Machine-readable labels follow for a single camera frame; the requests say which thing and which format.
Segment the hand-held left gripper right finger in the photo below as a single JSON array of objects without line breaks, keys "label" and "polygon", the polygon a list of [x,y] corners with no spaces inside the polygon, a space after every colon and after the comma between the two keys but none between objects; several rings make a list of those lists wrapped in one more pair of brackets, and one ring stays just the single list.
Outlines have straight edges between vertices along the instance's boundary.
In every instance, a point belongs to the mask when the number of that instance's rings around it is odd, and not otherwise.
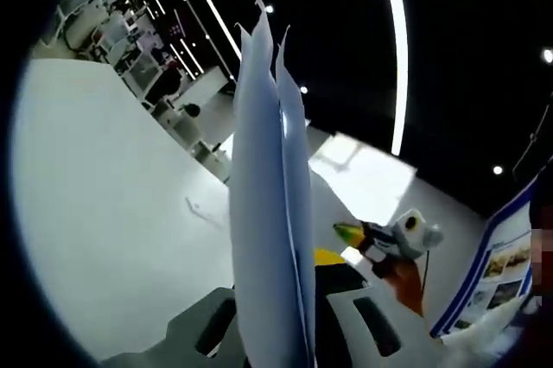
[{"label": "hand-held left gripper right finger", "polygon": [[423,317],[368,281],[339,254],[315,251],[319,367],[429,367]]}]

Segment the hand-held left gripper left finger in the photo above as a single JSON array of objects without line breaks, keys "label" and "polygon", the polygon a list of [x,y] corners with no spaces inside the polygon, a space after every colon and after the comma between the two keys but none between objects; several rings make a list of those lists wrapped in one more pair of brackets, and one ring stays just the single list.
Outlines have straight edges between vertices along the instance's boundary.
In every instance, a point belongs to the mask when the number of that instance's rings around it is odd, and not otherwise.
[{"label": "hand-held left gripper left finger", "polygon": [[168,324],[171,367],[245,367],[233,289],[216,288]]}]

